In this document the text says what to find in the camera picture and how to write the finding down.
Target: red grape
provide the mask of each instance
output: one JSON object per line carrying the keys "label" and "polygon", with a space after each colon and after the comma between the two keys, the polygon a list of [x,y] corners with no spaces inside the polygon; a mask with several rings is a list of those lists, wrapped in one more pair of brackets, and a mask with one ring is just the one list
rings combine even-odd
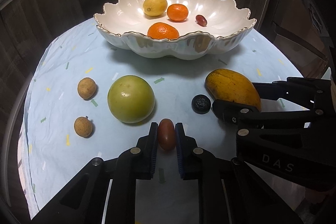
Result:
{"label": "red grape", "polygon": [[202,27],[205,27],[205,26],[208,24],[207,20],[206,20],[205,17],[202,16],[202,15],[197,15],[197,16],[196,16],[196,21],[197,21],[197,23],[198,23],[199,25],[201,25]]}

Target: tangerine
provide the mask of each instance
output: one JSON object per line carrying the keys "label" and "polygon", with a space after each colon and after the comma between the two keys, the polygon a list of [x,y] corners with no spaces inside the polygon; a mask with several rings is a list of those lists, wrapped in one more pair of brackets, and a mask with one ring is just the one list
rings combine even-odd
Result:
{"label": "tangerine", "polygon": [[183,4],[172,4],[167,9],[167,16],[173,21],[184,21],[188,14],[188,8]]}
{"label": "tangerine", "polygon": [[153,39],[176,39],[180,36],[173,26],[163,22],[157,22],[150,26],[147,35]]}

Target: table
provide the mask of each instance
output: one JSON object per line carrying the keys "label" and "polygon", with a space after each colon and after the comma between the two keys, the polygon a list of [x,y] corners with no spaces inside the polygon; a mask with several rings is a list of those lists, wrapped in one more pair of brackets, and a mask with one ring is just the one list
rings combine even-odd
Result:
{"label": "table", "polygon": [[[148,134],[151,122],[159,123],[163,118],[182,122],[186,135],[194,137],[199,147],[216,157],[233,158],[236,127],[218,120],[212,111],[199,115],[191,108],[195,95],[209,96],[204,80],[212,70],[232,69],[252,82],[302,77],[254,29],[227,53],[185,61],[171,57],[147,59],[115,48],[95,25],[90,19],[57,37],[46,49],[30,83],[18,163],[31,217],[93,157],[118,157]],[[153,88],[156,106],[144,122],[124,124],[109,111],[108,90],[123,75],[138,75]],[[77,94],[77,84],[84,77],[97,83],[93,100],[83,100]],[[302,109],[283,99],[262,100],[263,111]],[[74,132],[74,121],[80,116],[88,116],[94,124],[90,138],[81,138]],[[255,170],[292,208],[300,203],[303,187]],[[137,182],[135,219],[142,224],[198,223],[197,181],[179,178],[176,150],[165,153],[159,148],[154,178]]]}

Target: yellow mango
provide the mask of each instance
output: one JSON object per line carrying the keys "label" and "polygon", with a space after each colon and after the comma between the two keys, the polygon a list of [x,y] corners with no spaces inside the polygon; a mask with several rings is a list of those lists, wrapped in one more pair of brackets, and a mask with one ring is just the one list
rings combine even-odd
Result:
{"label": "yellow mango", "polygon": [[259,94],[244,75],[229,69],[217,69],[208,74],[205,86],[215,99],[255,106],[261,111]]}

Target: blueberry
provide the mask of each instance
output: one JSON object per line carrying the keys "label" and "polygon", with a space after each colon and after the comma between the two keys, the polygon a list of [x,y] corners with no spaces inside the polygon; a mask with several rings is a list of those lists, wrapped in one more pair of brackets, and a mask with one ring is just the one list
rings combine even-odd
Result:
{"label": "blueberry", "polygon": [[203,94],[196,95],[191,101],[193,110],[198,114],[208,113],[211,108],[211,102],[208,97]]}

